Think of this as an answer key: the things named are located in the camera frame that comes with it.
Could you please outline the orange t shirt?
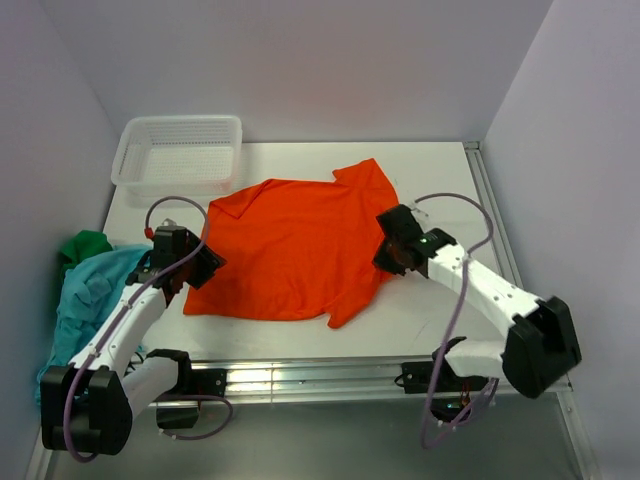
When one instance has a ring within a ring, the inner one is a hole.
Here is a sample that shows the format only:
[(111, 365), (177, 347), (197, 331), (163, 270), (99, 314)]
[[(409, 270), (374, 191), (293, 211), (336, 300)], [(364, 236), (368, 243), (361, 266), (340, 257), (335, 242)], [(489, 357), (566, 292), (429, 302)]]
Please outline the orange t shirt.
[(225, 266), (187, 295), (186, 315), (301, 321), (326, 314), (339, 329), (390, 274), (373, 259), (377, 216), (398, 203), (373, 159), (331, 182), (269, 179), (210, 202), (208, 246)]

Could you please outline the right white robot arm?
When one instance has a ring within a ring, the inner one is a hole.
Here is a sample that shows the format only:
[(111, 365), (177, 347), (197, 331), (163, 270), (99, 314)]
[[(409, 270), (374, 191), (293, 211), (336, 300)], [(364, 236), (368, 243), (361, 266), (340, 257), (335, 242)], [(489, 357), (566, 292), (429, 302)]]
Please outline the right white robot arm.
[(524, 291), (473, 259), (439, 228), (424, 231), (406, 205), (378, 215), (383, 241), (376, 267), (403, 275), (416, 271), (458, 296), (455, 310), (469, 304), (497, 329), (498, 341), (449, 336), (433, 352), (433, 378), (452, 390), (467, 379), (506, 380), (536, 399), (582, 361), (570, 308), (556, 296)]

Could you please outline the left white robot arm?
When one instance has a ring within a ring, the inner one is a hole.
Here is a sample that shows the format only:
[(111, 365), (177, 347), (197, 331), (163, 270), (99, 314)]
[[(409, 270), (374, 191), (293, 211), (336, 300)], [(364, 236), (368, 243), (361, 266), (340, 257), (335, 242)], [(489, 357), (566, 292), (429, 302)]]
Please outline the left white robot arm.
[(123, 290), (103, 325), (64, 366), (49, 367), (40, 383), (41, 440), (86, 463), (116, 455), (138, 415), (156, 401), (219, 401), (195, 391), (187, 352), (155, 349), (130, 371), (128, 365), (150, 327), (183, 286), (204, 286), (225, 259), (192, 231), (161, 226), (153, 247), (130, 268)]

